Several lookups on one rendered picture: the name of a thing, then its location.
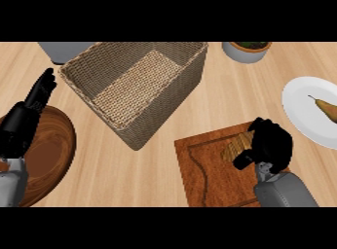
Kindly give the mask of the white round plate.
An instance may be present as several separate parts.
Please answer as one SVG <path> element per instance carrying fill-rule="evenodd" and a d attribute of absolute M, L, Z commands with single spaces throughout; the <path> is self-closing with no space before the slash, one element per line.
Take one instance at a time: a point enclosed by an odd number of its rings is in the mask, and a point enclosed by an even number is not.
<path fill-rule="evenodd" d="M 316 144 L 337 150 L 337 124 L 317 108 L 316 99 L 337 105 L 337 85 L 311 76 L 292 79 L 282 90 L 282 106 L 288 119 Z"/>

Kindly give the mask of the woven wicker basket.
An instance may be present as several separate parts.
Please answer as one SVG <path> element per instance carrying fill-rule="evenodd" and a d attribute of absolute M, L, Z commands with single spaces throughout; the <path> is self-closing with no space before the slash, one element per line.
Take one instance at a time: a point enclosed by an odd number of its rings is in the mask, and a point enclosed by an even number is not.
<path fill-rule="evenodd" d="M 84 104 L 139 150 L 193 91 L 204 42 L 97 42 L 59 68 Z"/>

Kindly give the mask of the round brown wooden bowl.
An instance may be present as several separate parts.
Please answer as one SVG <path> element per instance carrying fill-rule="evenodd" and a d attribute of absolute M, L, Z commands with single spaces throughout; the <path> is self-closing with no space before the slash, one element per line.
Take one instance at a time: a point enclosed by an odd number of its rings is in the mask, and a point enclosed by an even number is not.
<path fill-rule="evenodd" d="M 77 149 L 77 134 L 63 112 L 46 107 L 38 119 L 35 134 L 22 158 L 28 183 L 21 207 L 32 206 L 52 192 L 71 166 Z M 0 171 L 9 169 L 0 158 Z"/>

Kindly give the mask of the grey pot with plant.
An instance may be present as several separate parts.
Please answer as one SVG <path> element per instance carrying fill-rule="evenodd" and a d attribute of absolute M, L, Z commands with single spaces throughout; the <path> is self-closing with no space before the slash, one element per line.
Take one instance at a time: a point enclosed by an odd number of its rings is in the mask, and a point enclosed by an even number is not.
<path fill-rule="evenodd" d="M 266 52 L 270 48 L 272 43 L 267 42 L 266 46 L 261 49 L 248 49 L 239 46 L 235 42 L 223 42 L 221 49 L 224 54 L 241 63 L 255 63 L 258 62 Z"/>

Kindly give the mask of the grey appliance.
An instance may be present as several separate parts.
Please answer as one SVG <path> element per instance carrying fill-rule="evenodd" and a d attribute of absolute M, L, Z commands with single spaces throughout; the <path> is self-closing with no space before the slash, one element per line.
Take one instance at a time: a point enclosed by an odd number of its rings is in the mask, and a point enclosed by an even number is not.
<path fill-rule="evenodd" d="M 63 65 L 92 45 L 93 42 L 38 42 L 50 61 Z"/>

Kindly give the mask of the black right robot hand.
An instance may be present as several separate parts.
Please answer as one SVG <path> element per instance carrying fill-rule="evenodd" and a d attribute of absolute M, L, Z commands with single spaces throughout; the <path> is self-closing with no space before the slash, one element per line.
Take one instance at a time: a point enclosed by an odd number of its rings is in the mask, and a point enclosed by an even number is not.
<path fill-rule="evenodd" d="M 242 170 L 251 163 L 269 162 L 272 174 L 289 165 L 292 157 L 292 136 L 272 120 L 257 117 L 248 131 L 252 132 L 251 147 L 235 157 L 233 166 Z"/>

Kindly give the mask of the golden croissant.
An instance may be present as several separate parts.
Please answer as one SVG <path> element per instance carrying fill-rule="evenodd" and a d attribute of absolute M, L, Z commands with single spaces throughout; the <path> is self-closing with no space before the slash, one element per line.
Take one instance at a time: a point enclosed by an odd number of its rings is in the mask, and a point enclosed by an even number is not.
<path fill-rule="evenodd" d="M 221 159 L 232 162 L 244 150 L 252 147 L 252 131 L 242 132 L 230 139 L 229 144 L 220 154 Z"/>

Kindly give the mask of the brown wooden cutting board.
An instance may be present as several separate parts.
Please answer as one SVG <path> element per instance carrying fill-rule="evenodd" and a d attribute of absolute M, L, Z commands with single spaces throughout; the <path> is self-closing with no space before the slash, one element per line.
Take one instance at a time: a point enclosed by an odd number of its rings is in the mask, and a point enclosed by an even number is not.
<path fill-rule="evenodd" d="M 174 141 L 189 207 L 258 206 L 254 163 L 242 170 L 221 152 L 252 123 L 217 129 Z"/>

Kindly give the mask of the brown pear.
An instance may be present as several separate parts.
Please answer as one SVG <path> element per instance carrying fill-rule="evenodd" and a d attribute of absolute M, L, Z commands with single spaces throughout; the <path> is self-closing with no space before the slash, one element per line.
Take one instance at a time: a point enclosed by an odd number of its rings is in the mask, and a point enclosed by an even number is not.
<path fill-rule="evenodd" d="M 313 99 L 314 105 L 325 114 L 329 121 L 337 124 L 337 105 L 328 103 L 322 99 L 314 98 L 313 96 L 310 98 Z"/>

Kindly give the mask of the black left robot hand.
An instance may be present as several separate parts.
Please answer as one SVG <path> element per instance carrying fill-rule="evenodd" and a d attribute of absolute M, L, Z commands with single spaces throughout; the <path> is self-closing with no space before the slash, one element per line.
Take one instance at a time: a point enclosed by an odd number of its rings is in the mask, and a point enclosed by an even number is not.
<path fill-rule="evenodd" d="M 19 101 L 0 124 L 0 158 L 21 158 L 35 134 L 40 114 L 56 88 L 53 69 L 47 68 L 35 80 L 24 101 Z"/>

